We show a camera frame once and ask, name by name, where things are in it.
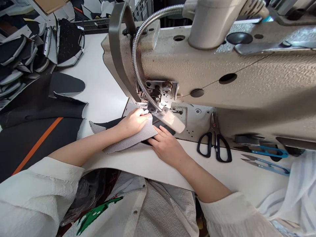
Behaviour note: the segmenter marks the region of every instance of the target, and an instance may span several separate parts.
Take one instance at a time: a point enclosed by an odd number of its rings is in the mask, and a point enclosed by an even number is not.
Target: flexible metal hose
[[[139,75],[138,67],[137,67],[137,57],[136,57],[136,52],[138,48],[139,41],[141,39],[142,33],[144,30],[155,20],[158,20],[162,17],[169,16],[169,15],[174,15],[174,14],[181,14],[183,12],[183,4],[179,5],[174,5],[170,7],[166,7],[164,9],[161,9],[157,12],[155,12],[153,15],[151,15],[147,20],[145,20],[142,25],[139,27],[136,36],[134,37],[133,41],[133,48],[132,48],[132,62],[133,62],[133,68],[135,72],[135,76],[137,79],[137,82],[141,88],[141,90],[144,92],[145,97],[152,103],[152,105],[157,109],[158,112],[162,112],[162,109],[159,107],[157,102],[153,100],[149,94],[149,92],[146,89],[146,86],[143,84],[143,81],[141,79],[141,76]]]

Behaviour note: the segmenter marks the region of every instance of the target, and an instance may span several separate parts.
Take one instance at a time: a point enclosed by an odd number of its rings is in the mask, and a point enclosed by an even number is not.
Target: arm
[[[139,132],[150,115],[135,109],[117,126],[64,146],[0,184],[0,236],[56,236],[83,165],[94,153]]]
[[[158,135],[148,142],[158,157],[177,169],[197,193],[210,236],[282,236],[242,193],[232,193],[189,157],[168,130],[162,126],[155,129]]]
[[[209,172],[203,169],[184,151],[172,134],[160,126],[158,135],[148,142],[154,147],[158,157],[176,168],[197,193],[199,200],[210,203],[221,200],[232,192]]]
[[[103,132],[85,137],[54,151],[49,157],[75,166],[83,164],[95,153],[138,133],[148,121],[150,114],[134,109],[118,125]]]

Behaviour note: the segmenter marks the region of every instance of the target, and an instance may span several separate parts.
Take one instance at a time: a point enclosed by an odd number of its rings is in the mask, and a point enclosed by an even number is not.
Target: white sleeve
[[[282,237],[240,192],[213,203],[199,202],[212,237]]]
[[[0,236],[56,236],[84,168],[45,157],[0,184]]]

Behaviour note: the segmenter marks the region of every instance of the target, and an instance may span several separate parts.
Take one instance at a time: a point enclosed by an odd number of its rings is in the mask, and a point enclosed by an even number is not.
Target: black scissors
[[[219,162],[222,162],[222,163],[232,162],[230,146],[229,146],[228,142],[226,141],[226,139],[223,137],[223,135],[220,133],[220,128],[219,128],[218,117],[217,117],[216,111],[214,111],[211,115],[211,129],[215,133],[215,146],[214,147],[216,149],[216,160],[218,160]],[[200,151],[201,141],[202,141],[204,136],[207,136],[209,138],[208,145],[207,145],[208,153],[206,155],[202,154]],[[221,158],[220,140],[222,140],[222,142],[224,143],[224,145],[226,147],[227,160],[223,160]],[[197,144],[197,152],[199,154],[201,154],[202,156],[209,158],[211,156],[211,148],[212,148],[212,132],[209,131],[200,137],[198,144]]]

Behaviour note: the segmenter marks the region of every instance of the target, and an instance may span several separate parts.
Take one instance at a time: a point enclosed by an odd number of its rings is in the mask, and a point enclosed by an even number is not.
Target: cardboard box
[[[62,8],[69,0],[33,0],[47,15]]]

